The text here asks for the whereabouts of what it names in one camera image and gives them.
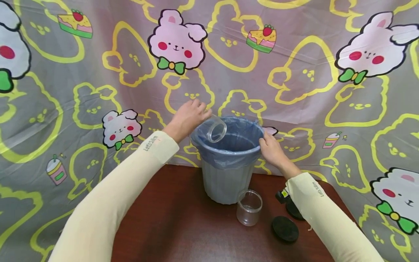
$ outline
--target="clear plastic container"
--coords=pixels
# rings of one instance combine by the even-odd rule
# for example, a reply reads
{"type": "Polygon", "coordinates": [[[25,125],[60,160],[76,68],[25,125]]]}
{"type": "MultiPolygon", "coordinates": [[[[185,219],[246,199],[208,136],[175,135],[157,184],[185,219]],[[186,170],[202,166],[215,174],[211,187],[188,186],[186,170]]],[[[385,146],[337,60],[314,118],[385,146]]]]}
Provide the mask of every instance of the clear plastic container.
{"type": "Polygon", "coordinates": [[[216,115],[212,115],[199,126],[199,136],[205,137],[211,143],[219,142],[227,132],[227,125],[216,115]]]}
{"type": "Polygon", "coordinates": [[[237,219],[245,226],[254,226],[262,210],[262,198],[253,190],[244,190],[238,196],[237,219]]]}

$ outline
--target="gray trash can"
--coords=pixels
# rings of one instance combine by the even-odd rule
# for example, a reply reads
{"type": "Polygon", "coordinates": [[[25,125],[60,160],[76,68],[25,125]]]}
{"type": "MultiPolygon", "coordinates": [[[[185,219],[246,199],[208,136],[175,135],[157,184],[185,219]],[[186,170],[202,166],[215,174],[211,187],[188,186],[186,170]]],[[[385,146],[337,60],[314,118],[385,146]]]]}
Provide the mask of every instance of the gray trash can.
{"type": "Polygon", "coordinates": [[[198,126],[191,134],[192,144],[202,159],[202,174],[207,195],[217,203],[231,205],[238,194],[248,189],[255,162],[261,155],[259,138],[263,129],[239,117],[221,117],[227,125],[224,138],[209,142],[198,126]]]}

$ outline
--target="black lid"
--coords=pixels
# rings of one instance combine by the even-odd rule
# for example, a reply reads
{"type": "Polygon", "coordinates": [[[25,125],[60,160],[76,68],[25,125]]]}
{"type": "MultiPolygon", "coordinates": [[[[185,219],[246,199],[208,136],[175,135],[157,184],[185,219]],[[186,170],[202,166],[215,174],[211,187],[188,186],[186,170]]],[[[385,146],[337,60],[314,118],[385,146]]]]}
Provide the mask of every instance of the black lid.
{"type": "Polygon", "coordinates": [[[292,216],[293,218],[297,220],[301,220],[301,221],[305,220],[303,216],[301,215],[300,211],[298,210],[297,206],[294,204],[294,202],[291,199],[287,201],[287,203],[285,204],[285,208],[287,209],[288,214],[292,216]]]}
{"type": "Polygon", "coordinates": [[[274,230],[275,234],[285,242],[292,243],[298,239],[298,227],[287,217],[275,217],[272,221],[272,229],[274,230]]]}

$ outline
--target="green bow tie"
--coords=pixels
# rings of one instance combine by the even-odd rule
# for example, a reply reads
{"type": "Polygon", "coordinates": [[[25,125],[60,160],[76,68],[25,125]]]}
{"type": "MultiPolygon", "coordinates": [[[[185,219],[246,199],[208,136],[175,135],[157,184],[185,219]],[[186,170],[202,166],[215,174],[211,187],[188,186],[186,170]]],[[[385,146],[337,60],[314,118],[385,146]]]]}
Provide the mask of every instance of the green bow tie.
{"type": "Polygon", "coordinates": [[[355,85],[358,85],[364,80],[365,75],[368,73],[368,70],[363,70],[361,72],[355,72],[352,68],[347,68],[339,76],[339,81],[348,82],[349,80],[353,81],[355,85]]]}
{"type": "Polygon", "coordinates": [[[13,81],[10,71],[0,69],[0,93],[10,93],[13,90],[13,81]]]}
{"type": "Polygon", "coordinates": [[[390,204],[386,201],[378,204],[377,209],[384,215],[389,215],[391,219],[397,222],[400,229],[408,235],[413,235],[413,233],[418,229],[418,225],[414,221],[401,217],[398,213],[393,211],[390,204]]]}
{"type": "Polygon", "coordinates": [[[124,139],[115,143],[115,148],[118,151],[119,149],[121,149],[123,144],[125,144],[126,142],[131,143],[132,141],[134,141],[132,135],[127,135],[124,139]]]}
{"type": "Polygon", "coordinates": [[[158,60],[158,64],[157,67],[159,69],[170,69],[170,70],[174,70],[176,72],[176,74],[178,75],[183,75],[185,73],[185,63],[184,62],[170,62],[169,60],[167,60],[164,57],[160,57],[158,60]]]}

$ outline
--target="trash can rim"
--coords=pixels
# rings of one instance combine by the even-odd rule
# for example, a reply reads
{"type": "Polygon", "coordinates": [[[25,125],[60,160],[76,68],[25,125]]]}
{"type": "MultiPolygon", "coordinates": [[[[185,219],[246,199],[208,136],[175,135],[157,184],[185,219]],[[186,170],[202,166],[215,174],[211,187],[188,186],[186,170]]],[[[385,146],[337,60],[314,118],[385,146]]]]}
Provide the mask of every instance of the trash can rim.
{"type": "MultiPolygon", "coordinates": [[[[262,134],[264,133],[263,128],[257,122],[252,122],[252,121],[250,121],[247,118],[244,118],[244,117],[234,117],[234,116],[220,117],[220,118],[221,119],[228,119],[228,118],[243,119],[244,121],[246,121],[248,123],[256,124],[257,127],[259,128],[259,130],[262,132],[262,134]]],[[[247,155],[247,154],[250,154],[250,153],[257,152],[261,148],[260,145],[258,145],[257,147],[252,148],[252,149],[249,149],[249,150],[246,150],[246,151],[235,151],[235,152],[232,152],[232,151],[228,151],[228,150],[220,150],[220,149],[212,148],[212,147],[208,146],[207,144],[205,144],[199,136],[195,136],[195,138],[196,138],[197,142],[199,143],[199,145],[200,146],[203,146],[205,149],[207,149],[207,150],[209,150],[211,152],[217,152],[217,153],[221,153],[221,154],[222,153],[227,153],[227,155],[229,155],[231,153],[233,153],[235,156],[247,155]]]]}

